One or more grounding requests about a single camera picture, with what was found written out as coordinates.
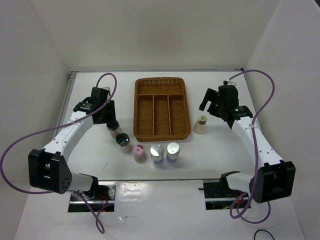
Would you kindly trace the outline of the black-capped brown spice bottle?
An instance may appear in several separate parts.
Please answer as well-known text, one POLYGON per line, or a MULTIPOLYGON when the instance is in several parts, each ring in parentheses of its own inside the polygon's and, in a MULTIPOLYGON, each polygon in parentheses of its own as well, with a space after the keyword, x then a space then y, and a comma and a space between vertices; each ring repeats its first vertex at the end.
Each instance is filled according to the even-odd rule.
POLYGON ((106 127, 107 127, 107 129, 113 139, 115 139, 118 134, 122 133, 122 129, 121 129, 120 124, 117 120, 107 123, 106 127))

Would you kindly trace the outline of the green-capped white spice bottle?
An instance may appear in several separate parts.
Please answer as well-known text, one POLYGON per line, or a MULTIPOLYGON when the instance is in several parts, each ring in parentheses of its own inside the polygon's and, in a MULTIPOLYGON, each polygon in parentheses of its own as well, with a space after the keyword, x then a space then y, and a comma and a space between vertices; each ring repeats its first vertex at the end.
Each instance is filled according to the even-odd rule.
POLYGON ((198 135, 202 135, 206 131, 207 120, 205 115, 200 115, 193 126, 193 131, 198 135))

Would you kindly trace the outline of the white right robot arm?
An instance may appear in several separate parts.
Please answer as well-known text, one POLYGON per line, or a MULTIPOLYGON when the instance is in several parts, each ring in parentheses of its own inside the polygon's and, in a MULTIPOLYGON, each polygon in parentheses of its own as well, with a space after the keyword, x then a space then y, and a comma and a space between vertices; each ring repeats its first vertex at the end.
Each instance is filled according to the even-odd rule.
POLYGON ((238 90, 233 85, 221 85, 218 90, 207 89, 199 110, 208 107, 210 115, 224 120, 243 142, 253 162, 257 176, 230 171, 221 174, 219 191, 231 196, 241 191, 253 196, 258 203, 289 197, 292 194, 296 167, 273 150, 258 126, 253 114, 245 105, 239 105, 238 90))

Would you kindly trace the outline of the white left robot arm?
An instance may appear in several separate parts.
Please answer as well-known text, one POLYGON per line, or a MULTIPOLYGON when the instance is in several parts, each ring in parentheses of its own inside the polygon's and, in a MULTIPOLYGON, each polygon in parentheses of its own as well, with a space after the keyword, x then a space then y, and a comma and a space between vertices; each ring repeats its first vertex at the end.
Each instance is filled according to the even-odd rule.
POLYGON ((98 178, 72 173, 68 160, 80 139, 93 125, 115 122, 115 102, 110 97, 108 87, 93 87, 91 95, 74 107, 67 126, 41 150, 33 149, 29 153, 29 183, 32 187, 58 194, 81 191, 88 200, 98 197, 103 190, 98 178))

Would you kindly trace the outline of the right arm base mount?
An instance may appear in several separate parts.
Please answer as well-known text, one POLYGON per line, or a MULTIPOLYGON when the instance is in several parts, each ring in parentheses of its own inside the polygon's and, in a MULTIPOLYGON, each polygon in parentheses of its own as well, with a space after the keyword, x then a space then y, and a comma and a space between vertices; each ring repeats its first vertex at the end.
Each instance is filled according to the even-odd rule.
POLYGON ((229 210, 234 200, 243 193, 239 190, 223 190, 218 179, 204 180, 198 190, 204 195, 207 211, 229 210))

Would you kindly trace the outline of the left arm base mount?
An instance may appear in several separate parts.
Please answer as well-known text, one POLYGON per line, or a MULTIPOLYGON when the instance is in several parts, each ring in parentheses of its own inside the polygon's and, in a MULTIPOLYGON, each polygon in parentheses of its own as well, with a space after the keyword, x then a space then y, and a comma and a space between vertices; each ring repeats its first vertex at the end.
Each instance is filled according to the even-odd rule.
MULTIPOLYGON (((81 192, 82 197, 87 201, 95 213, 101 212, 114 212, 115 198, 116 198, 116 182, 115 181, 99 181, 99 186, 103 188, 102 193, 95 196, 88 196, 81 192)), ((86 203, 76 195, 71 193, 69 204, 69 213, 88 213, 90 212, 86 203)))

